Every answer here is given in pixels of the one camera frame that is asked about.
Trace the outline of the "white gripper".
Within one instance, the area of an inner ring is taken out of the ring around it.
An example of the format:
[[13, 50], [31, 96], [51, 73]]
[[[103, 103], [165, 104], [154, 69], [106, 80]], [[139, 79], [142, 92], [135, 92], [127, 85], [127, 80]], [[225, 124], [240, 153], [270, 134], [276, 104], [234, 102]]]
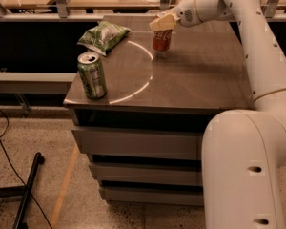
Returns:
[[174, 8], [177, 17], [173, 13], [165, 13], [156, 17], [150, 23], [152, 31], [168, 31], [176, 27], [177, 21], [184, 27], [192, 27], [199, 24], [199, 19], [194, 7], [194, 0], [182, 0]]

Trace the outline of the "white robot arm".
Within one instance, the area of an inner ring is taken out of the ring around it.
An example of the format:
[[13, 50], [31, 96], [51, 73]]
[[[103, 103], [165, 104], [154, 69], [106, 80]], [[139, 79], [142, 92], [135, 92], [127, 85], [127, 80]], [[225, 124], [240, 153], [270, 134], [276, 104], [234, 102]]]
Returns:
[[150, 25], [166, 31], [233, 18], [255, 107], [218, 114], [202, 140], [206, 229], [285, 229], [277, 169], [286, 165], [286, 57], [261, 0], [182, 0]]

